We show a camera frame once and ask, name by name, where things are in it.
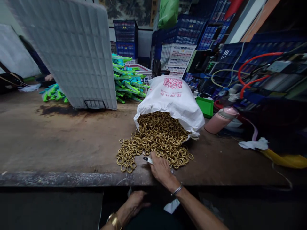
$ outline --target gold watch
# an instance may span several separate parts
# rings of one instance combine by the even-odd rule
[[[113,225],[113,227],[115,227],[116,230],[122,230],[122,224],[119,222],[116,213],[112,213],[107,222],[111,222],[111,224]]]

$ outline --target silver bracelet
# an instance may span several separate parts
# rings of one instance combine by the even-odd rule
[[[175,196],[180,190],[182,189],[182,182],[180,184],[180,187],[176,189],[174,193],[171,194],[171,196]]]

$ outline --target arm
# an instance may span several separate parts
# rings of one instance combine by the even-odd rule
[[[152,152],[151,157],[153,165],[150,165],[150,167],[154,177],[171,193],[174,193],[174,191],[180,187],[180,182],[170,172],[168,162],[163,158],[158,158],[156,152]],[[209,209],[201,204],[184,187],[176,194],[176,197],[198,229],[228,229]]]
[[[139,213],[143,207],[150,206],[150,203],[142,203],[142,200],[146,193],[144,191],[136,191],[131,193],[128,200],[119,208],[116,212],[117,220],[124,228],[132,217]],[[100,230],[120,230],[116,229],[110,221],[108,221]]]

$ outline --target pile of brass rings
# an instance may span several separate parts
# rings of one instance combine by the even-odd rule
[[[130,139],[120,139],[122,147],[116,158],[121,171],[133,172],[137,164],[135,156],[143,154],[149,156],[156,151],[158,157],[163,157],[170,167],[178,169],[186,165],[194,156],[188,152],[188,148],[182,145],[190,132],[184,130],[177,119],[171,117],[168,112],[154,112],[141,115],[138,118],[139,131],[131,133]]]

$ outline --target red qr code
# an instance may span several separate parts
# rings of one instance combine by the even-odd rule
[[[176,78],[164,78],[164,86],[168,88],[182,88],[182,81]]]

